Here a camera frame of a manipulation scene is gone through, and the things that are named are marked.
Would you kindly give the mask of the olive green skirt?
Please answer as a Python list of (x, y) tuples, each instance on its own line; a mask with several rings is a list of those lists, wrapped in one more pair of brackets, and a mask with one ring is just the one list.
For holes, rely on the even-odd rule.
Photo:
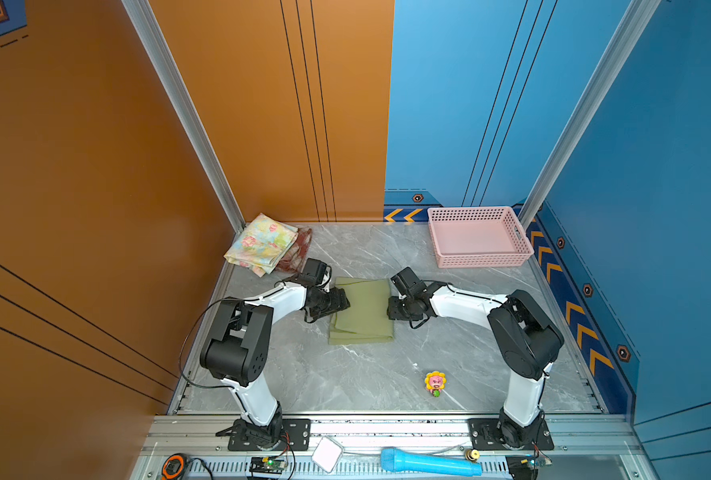
[(387, 317), (391, 297), (389, 280), (338, 277), (351, 306), (337, 312), (330, 323), (330, 345), (389, 343), (395, 339), (393, 320)]

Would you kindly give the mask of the red plaid skirt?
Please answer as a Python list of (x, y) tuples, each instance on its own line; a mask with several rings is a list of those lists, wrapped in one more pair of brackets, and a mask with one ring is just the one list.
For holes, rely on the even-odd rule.
[(276, 266), (276, 271), (283, 273), (300, 273), (305, 266), (313, 240), (313, 229), (299, 227), (298, 236)]

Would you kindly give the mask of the floral pastel skirt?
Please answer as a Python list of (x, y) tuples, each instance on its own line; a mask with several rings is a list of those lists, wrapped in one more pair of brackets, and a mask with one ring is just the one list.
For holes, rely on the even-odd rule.
[(258, 215), (225, 254), (227, 262), (259, 277), (272, 273), (298, 238), (298, 228)]

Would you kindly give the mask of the pink perforated plastic basket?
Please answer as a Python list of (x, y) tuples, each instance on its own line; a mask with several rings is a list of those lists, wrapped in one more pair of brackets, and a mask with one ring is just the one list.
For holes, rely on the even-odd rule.
[(441, 269), (522, 266), (533, 246), (513, 208), (431, 208), (429, 234)]

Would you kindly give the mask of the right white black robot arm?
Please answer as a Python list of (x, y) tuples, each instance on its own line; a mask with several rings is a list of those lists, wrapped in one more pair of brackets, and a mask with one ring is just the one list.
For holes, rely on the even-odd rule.
[(387, 317), (407, 321), (411, 327), (443, 317), (489, 328), (511, 370), (493, 440), (511, 450), (553, 448), (541, 398), (565, 338), (529, 292), (483, 294), (433, 282), (422, 290), (391, 296)]

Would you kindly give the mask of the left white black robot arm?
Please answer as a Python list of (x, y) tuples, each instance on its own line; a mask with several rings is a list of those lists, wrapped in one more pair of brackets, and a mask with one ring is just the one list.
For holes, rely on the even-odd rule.
[(274, 324), (297, 311), (318, 320), (350, 307), (342, 288), (297, 282), (283, 282), (255, 298), (217, 303), (199, 362), (240, 408), (228, 429), (237, 448), (271, 449), (282, 440), (283, 409), (264, 376)]

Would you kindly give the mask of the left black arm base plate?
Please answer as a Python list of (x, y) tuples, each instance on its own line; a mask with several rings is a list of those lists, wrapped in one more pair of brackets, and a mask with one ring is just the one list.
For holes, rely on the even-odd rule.
[(230, 451), (283, 450), (307, 451), (310, 446), (312, 422), (308, 418), (281, 418), (269, 426), (255, 426), (238, 419), (228, 429)]

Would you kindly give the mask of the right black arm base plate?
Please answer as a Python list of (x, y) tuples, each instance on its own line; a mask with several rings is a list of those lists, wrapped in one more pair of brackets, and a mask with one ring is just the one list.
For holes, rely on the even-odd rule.
[(471, 445), (483, 451), (539, 451), (555, 449), (553, 436), (545, 416), (539, 415), (532, 424), (521, 427), (509, 418), (471, 418), (467, 420)]

